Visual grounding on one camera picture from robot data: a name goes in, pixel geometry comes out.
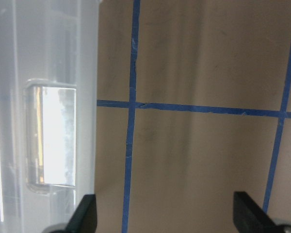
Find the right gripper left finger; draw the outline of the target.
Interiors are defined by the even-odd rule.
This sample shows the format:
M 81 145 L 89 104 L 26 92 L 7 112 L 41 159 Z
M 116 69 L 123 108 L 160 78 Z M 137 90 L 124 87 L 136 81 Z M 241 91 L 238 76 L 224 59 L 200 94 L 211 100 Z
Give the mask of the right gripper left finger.
M 97 200 L 95 194 L 84 195 L 65 227 L 67 233 L 95 233 L 97 229 Z

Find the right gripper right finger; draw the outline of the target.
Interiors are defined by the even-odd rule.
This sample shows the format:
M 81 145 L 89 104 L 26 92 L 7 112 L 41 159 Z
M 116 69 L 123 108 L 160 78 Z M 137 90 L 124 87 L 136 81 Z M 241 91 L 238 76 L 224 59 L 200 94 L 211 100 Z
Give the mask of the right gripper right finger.
M 244 191 L 233 194 L 233 223 L 239 233 L 291 233 L 291 224 L 276 224 Z

